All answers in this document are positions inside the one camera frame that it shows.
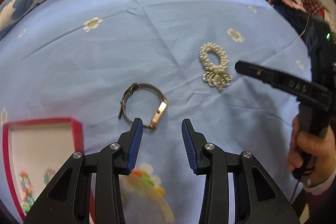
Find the wristwatch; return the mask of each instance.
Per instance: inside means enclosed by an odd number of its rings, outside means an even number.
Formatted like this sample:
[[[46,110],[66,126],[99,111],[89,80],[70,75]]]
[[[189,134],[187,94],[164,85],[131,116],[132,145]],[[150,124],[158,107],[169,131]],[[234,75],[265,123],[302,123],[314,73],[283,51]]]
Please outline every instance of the wristwatch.
[[[147,84],[147,83],[133,83],[125,92],[124,95],[120,101],[120,111],[119,111],[119,115],[118,115],[118,119],[121,118],[121,116],[124,114],[125,118],[132,123],[133,121],[127,117],[126,115],[126,102],[128,100],[128,98],[133,94],[133,92],[135,90],[137,90],[138,88],[147,88],[147,89],[151,89],[153,91],[155,91],[159,98],[161,99],[161,104],[159,105],[157,111],[154,113],[154,116],[151,120],[151,123],[149,125],[143,125],[143,127],[145,128],[149,128],[149,129],[154,129],[156,128],[163,112],[165,111],[167,105],[168,105],[168,100],[167,98],[163,95],[163,93],[154,85],[151,84]]]

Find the white flower print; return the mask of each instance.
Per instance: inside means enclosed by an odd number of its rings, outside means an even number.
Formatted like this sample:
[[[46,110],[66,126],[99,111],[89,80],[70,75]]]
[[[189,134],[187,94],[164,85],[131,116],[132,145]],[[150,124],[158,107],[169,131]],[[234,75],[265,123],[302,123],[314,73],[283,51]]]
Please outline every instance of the white flower print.
[[[226,33],[235,42],[243,42],[245,40],[245,38],[241,36],[240,32],[237,32],[237,31],[233,30],[232,28],[230,28]]]
[[[21,33],[19,34],[18,38],[22,37],[23,34],[26,32],[26,30],[27,30],[27,28],[26,28],[26,29],[23,29],[23,30],[21,31]]]
[[[98,27],[99,23],[102,22],[103,19],[98,18],[98,17],[94,17],[91,20],[87,21],[84,23],[85,27],[83,28],[83,30],[85,32],[88,32],[91,29],[95,29]]]
[[[7,122],[7,110],[4,108],[2,112],[0,112],[0,125],[2,126],[5,122]]]
[[[296,61],[296,64],[297,64],[297,66],[298,66],[300,69],[304,69],[304,66],[303,66],[303,64],[301,63],[300,60],[297,60],[297,61]]]
[[[257,10],[255,8],[253,8],[252,6],[249,6],[249,9],[254,12],[255,14],[257,13]]]

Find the human hand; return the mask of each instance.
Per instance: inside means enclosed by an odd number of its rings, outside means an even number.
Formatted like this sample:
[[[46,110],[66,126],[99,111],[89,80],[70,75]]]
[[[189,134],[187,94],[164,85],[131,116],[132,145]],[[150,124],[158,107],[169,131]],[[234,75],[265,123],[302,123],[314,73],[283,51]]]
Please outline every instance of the human hand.
[[[335,136],[330,126],[325,138],[321,139],[301,131],[299,116],[296,115],[293,119],[291,143],[287,158],[287,168],[290,172],[294,171],[295,168],[300,168],[303,164],[303,159],[297,150],[298,147],[316,157],[315,168],[309,177],[312,185],[318,185],[326,181],[334,173],[336,167]]]

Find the bed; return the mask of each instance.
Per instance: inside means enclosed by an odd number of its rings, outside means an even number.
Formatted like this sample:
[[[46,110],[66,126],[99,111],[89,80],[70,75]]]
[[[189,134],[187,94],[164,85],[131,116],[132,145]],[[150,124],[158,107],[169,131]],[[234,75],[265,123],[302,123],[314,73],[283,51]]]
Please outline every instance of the bed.
[[[233,80],[222,92],[202,80],[198,53],[207,42],[228,55]],[[137,165],[150,165],[159,177],[178,224],[198,222],[205,179],[189,168],[184,118],[225,151],[251,151],[287,198],[293,193],[285,161],[298,103],[238,75],[238,60],[311,78],[306,46],[265,0],[6,0],[0,6],[0,109],[8,121],[73,117],[83,124],[90,154],[129,130],[118,112],[132,83],[151,83],[165,94],[168,108],[156,130],[144,131]],[[127,103],[129,115],[147,123],[158,102],[139,90]],[[1,160],[0,199],[22,223],[4,173]],[[166,223],[150,200],[136,194],[127,200],[127,223]]]
[[[334,10],[332,3],[329,3],[330,6],[323,5],[323,0],[282,0],[287,6],[293,9],[281,8],[281,3],[275,3],[277,11],[279,11],[284,18],[286,18],[291,25],[297,30],[299,34],[305,28],[306,22],[308,20],[308,15],[318,16],[320,19],[324,19],[329,25],[331,32],[335,34],[336,28],[334,23],[334,16],[332,11]]]

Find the pearl hair tie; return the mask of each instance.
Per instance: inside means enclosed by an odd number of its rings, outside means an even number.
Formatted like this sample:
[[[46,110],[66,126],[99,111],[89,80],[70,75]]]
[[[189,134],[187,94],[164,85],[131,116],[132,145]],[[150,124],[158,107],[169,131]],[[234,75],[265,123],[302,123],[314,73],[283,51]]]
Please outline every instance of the pearl hair tie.
[[[214,52],[217,55],[219,65],[210,62],[208,52]],[[215,86],[218,90],[223,90],[230,84],[232,76],[226,72],[228,67],[227,55],[220,46],[211,42],[204,44],[199,52],[199,60],[206,70],[203,74],[203,80],[209,86]]]

